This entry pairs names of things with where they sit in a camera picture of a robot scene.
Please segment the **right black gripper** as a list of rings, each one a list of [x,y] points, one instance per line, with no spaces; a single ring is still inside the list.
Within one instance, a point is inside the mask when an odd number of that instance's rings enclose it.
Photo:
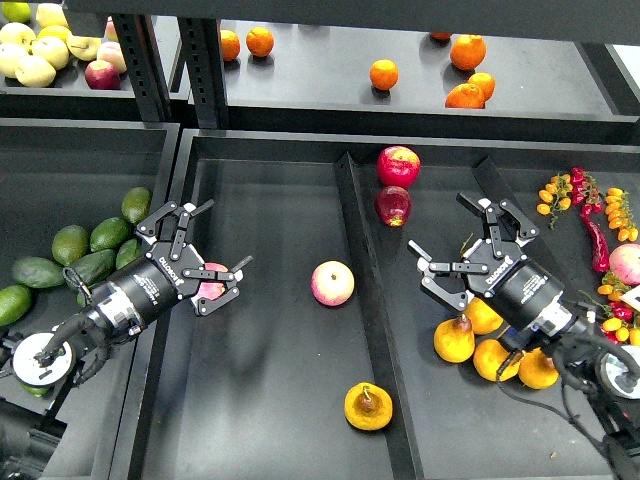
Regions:
[[[518,330],[562,319],[565,285],[521,249],[539,235],[539,228],[508,199],[494,202],[459,192],[456,200],[482,221],[485,240],[467,249],[464,261],[449,262],[435,261],[409,240],[421,290],[456,312],[463,312],[474,294]]]

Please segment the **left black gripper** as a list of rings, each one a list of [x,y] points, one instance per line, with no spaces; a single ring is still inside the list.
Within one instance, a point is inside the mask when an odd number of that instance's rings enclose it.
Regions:
[[[168,201],[135,226],[135,235],[153,247],[148,256],[116,271],[104,284],[102,315],[116,330],[145,329],[182,299],[191,297],[196,315],[207,316],[239,296],[242,269],[253,257],[227,268],[204,263],[186,243],[190,222],[213,205],[212,199],[199,206]]]

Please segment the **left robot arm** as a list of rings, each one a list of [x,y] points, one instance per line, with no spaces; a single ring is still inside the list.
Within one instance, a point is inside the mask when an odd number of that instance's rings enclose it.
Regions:
[[[190,222],[212,207],[169,201],[137,224],[135,234],[148,250],[91,287],[75,267],[63,270],[87,304],[49,332],[1,337],[2,375],[32,389],[52,389],[49,407],[37,413],[8,401],[1,417],[1,476],[37,479],[66,429],[56,416],[69,392],[93,378],[115,347],[133,341],[154,321],[182,301],[207,316],[239,294],[242,259],[227,270],[214,270],[187,240]]]

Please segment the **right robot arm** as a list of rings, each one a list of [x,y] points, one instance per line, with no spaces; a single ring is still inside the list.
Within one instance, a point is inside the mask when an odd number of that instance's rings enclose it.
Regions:
[[[564,284],[525,253],[539,230],[510,200],[465,194],[457,200],[482,221],[484,234],[450,262],[434,261],[409,241],[422,290],[457,313],[472,300],[483,300],[507,324],[489,380],[500,383],[510,366],[539,351],[550,359],[563,389],[586,397],[604,430],[594,446],[615,478],[638,478],[638,347],[606,339],[589,305],[564,300]]]

